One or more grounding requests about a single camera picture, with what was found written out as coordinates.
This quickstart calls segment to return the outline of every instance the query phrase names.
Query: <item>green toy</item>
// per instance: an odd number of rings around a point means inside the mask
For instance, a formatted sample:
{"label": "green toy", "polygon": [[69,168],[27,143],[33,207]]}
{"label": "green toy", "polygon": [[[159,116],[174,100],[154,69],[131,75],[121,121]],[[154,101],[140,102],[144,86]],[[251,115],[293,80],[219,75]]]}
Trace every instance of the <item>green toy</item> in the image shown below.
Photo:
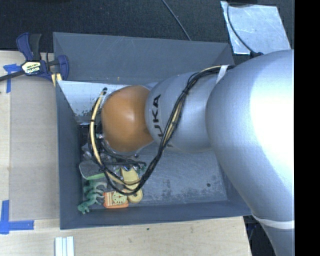
{"label": "green toy", "polygon": [[107,188],[107,183],[89,180],[88,185],[83,187],[83,192],[88,200],[82,202],[77,207],[78,210],[82,212],[82,214],[90,212],[89,206],[92,206],[94,204],[101,205],[97,198],[103,198],[104,196],[102,194],[104,193],[104,191],[98,189],[99,186],[104,186],[105,188]]}

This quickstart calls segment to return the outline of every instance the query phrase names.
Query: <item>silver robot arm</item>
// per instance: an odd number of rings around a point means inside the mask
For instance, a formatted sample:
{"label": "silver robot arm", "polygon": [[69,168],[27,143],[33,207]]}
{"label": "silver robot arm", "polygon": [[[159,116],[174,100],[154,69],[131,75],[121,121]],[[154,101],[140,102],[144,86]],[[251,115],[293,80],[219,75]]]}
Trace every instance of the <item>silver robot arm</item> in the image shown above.
{"label": "silver robot arm", "polygon": [[[294,51],[253,58],[202,77],[189,92],[167,150],[213,149],[224,172],[260,221],[277,256],[295,254]],[[192,73],[152,88],[145,122],[160,143],[168,118]]]}

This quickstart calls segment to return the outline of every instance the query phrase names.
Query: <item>black wire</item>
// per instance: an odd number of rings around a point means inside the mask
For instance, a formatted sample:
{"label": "black wire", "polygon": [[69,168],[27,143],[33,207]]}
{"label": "black wire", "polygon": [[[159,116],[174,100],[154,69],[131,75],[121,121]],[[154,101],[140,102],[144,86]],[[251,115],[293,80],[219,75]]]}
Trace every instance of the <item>black wire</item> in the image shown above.
{"label": "black wire", "polygon": [[184,26],[182,26],[181,22],[179,21],[178,17],[174,14],[174,12],[171,10],[171,8],[169,7],[169,5],[166,3],[165,0],[161,0],[163,2],[163,4],[167,7],[167,9],[169,10],[169,12],[172,14],[172,16],[174,17],[174,19],[176,20],[176,22],[178,22],[180,28],[183,30],[184,34],[186,35],[186,37],[190,40],[190,36],[188,35],[187,31],[185,30]]}
{"label": "black wire", "polygon": [[230,13],[229,13],[229,6],[230,4],[228,3],[227,4],[227,7],[226,7],[226,17],[228,19],[228,23],[233,31],[233,33],[236,35],[236,37],[240,40],[240,42],[250,51],[250,55],[251,56],[254,56],[254,55],[263,55],[262,52],[255,52],[253,49],[251,49],[242,39],[241,37],[239,36],[239,34],[237,33],[237,31],[235,30],[231,20],[230,20]]}
{"label": "black wire", "polygon": [[[173,136],[174,132],[176,131],[179,121],[181,119],[182,116],[182,112],[183,112],[183,108],[184,108],[184,104],[187,98],[187,95],[189,93],[189,91],[193,88],[193,86],[196,84],[196,82],[202,78],[203,76],[218,72],[220,70],[221,66],[215,66],[212,68],[207,68],[203,71],[200,71],[198,73],[195,73],[193,75],[191,75],[187,81],[187,85],[185,87],[185,89],[182,91],[182,93],[180,94],[180,96],[178,97],[177,101],[175,102],[175,105],[173,107],[173,110],[171,112],[171,115],[169,117],[169,120],[166,124],[166,127],[164,129],[163,132],[163,136],[161,138],[161,142],[159,145],[159,149],[158,152],[156,154],[156,156],[153,158],[153,160],[150,162],[149,166],[147,167],[145,173],[142,175],[140,181],[137,181],[134,184],[130,184],[128,186],[131,185],[135,185],[137,184],[137,187],[135,189],[131,189],[127,186],[124,186],[126,189],[128,189],[130,192],[123,192],[121,189],[117,188],[114,183],[111,181],[110,177],[108,174],[112,175],[113,177],[116,177],[117,179],[121,180],[121,178],[116,175],[115,173],[113,173],[111,170],[108,169],[108,167],[102,162],[102,164],[99,164],[101,171],[103,171],[108,183],[111,185],[111,187],[117,191],[118,193],[125,195],[125,196],[131,196],[136,194],[142,187],[143,185],[146,183],[146,181],[149,179],[149,177],[151,176],[151,174],[153,173],[153,171],[155,170],[159,160],[161,159],[161,156],[168,144],[168,142],[170,141],[171,137]],[[234,68],[234,66],[228,66],[227,69],[232,69]]]}

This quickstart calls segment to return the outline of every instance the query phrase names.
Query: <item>blue tape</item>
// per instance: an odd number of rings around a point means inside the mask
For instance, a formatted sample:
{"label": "blue tape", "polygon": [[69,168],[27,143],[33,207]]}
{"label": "blue tape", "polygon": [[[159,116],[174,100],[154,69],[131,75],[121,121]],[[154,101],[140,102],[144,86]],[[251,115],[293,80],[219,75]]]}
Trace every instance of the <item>blue tape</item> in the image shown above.
{"label": "blue tape", "polygon": [[0,234],[7,235],[10,231],[33,230],[34,220],[9,221],[9,200],[2,201]]}
{"label": "blue tape", "polygon": [[[17,72],[21,70],[21,67],[17,64],[10,64],[10,65],[4,65],[3,66],[4,70],[7,71],[8,75],[11,74],[12,72]],[[8,79],[6,81],[6,93],[11,92],[11,79]]]}

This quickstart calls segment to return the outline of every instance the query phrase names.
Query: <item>clamp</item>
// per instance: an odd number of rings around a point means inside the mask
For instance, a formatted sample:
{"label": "clamp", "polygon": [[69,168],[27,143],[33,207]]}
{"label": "clamp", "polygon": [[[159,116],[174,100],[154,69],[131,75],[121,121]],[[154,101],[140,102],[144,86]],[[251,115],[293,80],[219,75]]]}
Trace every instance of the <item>clamp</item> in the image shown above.
{"label": "clamp", "polygon": [[20,66],[20,71],[10,73],[0,77],[0,82],[15,78],[21,75],[36,76],[53,82],[53,73],[50,71],[51,66],[60,66],[60,75],[63,80],[68,78],[69,62],[65,55],[59,55],[56,60],[45,62],[41,59],[39,52],[39,41],[41,34],[23,33],[16,39],[16,45],[19,52],[25,57],[25,62]]}

